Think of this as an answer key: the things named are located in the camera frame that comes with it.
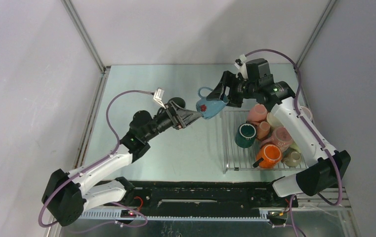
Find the light blue mug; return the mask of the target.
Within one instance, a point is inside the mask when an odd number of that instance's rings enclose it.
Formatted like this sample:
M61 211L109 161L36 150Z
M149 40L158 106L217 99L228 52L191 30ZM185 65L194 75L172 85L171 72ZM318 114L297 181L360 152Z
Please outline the light blue mug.
M209 87L200 87L198 89L197 94L200 97L200 100L196 103L196 110L201 113L204 119L211 119L220 113L224 108L213 108L212 102L214 100L207 100L206 97L201 94L203 89L212 91L212 89Z

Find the dark green mug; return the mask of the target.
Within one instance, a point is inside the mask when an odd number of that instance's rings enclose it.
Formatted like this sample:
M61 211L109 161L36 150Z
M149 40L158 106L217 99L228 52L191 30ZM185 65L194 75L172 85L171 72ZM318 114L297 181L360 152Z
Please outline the dark green mug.
M241 148L249 148L254 144L257 131L254 125L250 123L242 123L235 136L235 143Z

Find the orange mug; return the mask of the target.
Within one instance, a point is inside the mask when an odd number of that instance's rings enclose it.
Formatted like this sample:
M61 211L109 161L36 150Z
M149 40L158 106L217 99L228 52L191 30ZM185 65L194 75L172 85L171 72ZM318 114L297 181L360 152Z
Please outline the orange mug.
M256 155L256 161L252 164L254 168L260 167L264 169L273 168L283 157L281 150L273 145L264 145Z

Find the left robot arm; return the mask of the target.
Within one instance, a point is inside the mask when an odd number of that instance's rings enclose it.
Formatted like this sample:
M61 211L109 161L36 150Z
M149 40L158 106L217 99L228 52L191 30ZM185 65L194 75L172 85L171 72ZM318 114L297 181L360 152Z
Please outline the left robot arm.
M134 186L126 178L118 177L104 185L99 182L145 155L150 149L148 142L160 133L169 128L186 128L203 116L200 106L192 111L184 108L183 103L183 99L175 97L154 116L145 110L136 112L128 132L118 138L117 146L108 155L68 172L54 171L42 196L40 214L48 210L55 219L53 224L65 227L94 207L112 202L130 205L134 201Z

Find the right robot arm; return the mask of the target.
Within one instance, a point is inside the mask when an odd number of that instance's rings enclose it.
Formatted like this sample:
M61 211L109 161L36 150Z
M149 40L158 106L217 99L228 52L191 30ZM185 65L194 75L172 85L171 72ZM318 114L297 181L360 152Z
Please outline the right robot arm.
M283 177L266 192L266 201L279 206L286 196L304 193L314 196L332 185L342 187L341 179L351 157L339 152L300 111L298 93L284 81L274 82L269 63L265 59L237 61L238 72L224 71L220 82L206 96L209 101L227 101L227 106L239 108L243 100L254 99L265 106L285 127L303 154L308 168Z

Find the small pink cup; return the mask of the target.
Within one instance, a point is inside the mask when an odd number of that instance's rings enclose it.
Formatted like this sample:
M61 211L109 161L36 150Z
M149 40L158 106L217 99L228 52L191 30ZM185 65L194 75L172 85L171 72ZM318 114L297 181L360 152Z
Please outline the small pink cup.
M257 126L257 140L264 140L268 136L270 129L271 126L268 122L260 122Z

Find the cream cup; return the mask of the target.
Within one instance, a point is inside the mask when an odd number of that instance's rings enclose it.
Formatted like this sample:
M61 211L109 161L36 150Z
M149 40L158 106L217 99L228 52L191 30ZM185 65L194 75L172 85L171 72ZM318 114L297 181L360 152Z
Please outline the cream cup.
M283 126L283 124L271 112L267 114L266 121L272 129Z

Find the pink patterned mug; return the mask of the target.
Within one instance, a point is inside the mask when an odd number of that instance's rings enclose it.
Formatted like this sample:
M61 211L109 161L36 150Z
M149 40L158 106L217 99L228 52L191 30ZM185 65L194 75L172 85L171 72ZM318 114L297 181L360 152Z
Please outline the pink patterned mug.
M260 143L262 148L264 145L272 144L277 146L281 152L285 152L292 144L294 140L284 126L276 127L271 135Z

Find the white lilac mug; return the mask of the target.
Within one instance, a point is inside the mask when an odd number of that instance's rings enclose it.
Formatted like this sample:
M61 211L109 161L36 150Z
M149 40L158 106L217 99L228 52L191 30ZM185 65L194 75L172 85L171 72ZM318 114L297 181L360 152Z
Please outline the white lilac mug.
M311 112L311 110L310 110L308 107L305 107L305 106L301 106L301 110L304 112L305 116L306 116L311 122L313 122L313 113Z

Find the beige mug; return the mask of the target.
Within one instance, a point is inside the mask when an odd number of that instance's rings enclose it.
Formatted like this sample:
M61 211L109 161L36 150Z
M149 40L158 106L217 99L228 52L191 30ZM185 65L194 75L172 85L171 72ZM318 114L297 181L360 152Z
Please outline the beige mug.
M286 150L283 155L281 162L288 167L295 168L299 166L302 161L301 153L296 150Z

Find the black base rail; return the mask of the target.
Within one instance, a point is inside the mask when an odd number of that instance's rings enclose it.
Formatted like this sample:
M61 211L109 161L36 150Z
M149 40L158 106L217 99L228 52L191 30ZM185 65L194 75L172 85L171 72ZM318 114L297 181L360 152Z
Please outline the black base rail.
M259 217L263 209L297 207L279 197L271 182L132 181L134 190L119 202L148 216Z

